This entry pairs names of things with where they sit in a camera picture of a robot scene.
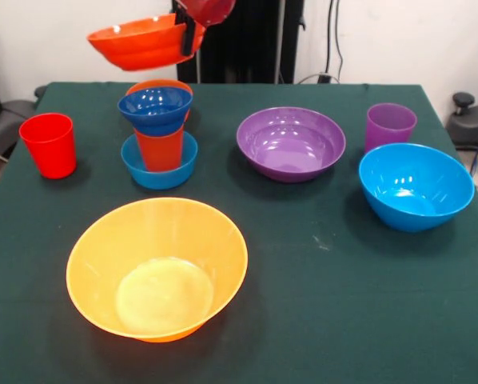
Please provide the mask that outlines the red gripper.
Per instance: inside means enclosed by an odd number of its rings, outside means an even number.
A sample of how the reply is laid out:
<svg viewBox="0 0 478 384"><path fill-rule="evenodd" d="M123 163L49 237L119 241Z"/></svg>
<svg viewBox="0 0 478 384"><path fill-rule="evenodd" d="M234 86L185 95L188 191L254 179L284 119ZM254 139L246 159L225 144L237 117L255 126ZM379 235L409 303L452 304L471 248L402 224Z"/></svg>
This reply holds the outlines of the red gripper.
<svg viewBox="0 0 478 384"><path fill-rule="evenodd" d="M198 24L209 27L222 23L232 12L235 0L181 0L185 12ZM176 12L175 24L183 23L183 13ZM181 54L193 55L194 22L185 22L182 35Z"/></svg>

